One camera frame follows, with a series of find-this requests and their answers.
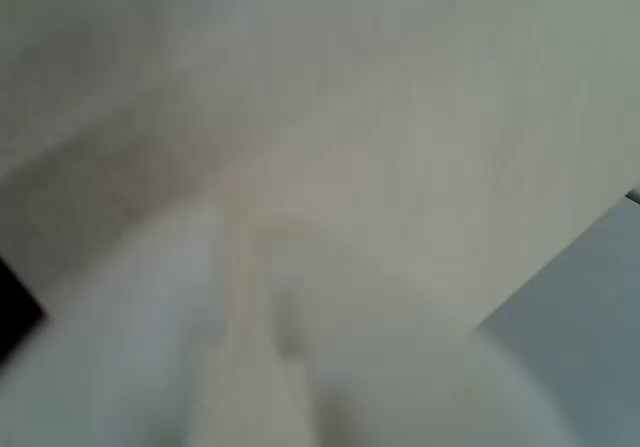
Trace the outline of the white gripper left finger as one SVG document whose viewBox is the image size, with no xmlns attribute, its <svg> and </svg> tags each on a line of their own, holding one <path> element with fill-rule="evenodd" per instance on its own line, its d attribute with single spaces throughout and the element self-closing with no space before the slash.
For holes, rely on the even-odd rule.
<svg viewBox="0 0 640 447">
<path fill-rule="evenodd" d="M 224 328 L 224 224 L 180 207 L 72 278 L 1 375 L 5 446 L 181 446 L 202 347 Z"/>
</svg>

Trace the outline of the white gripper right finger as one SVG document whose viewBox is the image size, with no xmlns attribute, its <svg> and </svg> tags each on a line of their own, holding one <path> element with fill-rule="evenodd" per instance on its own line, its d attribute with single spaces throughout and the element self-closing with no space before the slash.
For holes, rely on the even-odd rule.
<svg viewBox="0 0 640 447">
<path fill-rule="evenodd" d="M 313 231 L 269 238 L 279 349 L 308 370 L 324 446 L 564 446 L 545 390 L 400 276 Z"/>
</svg>

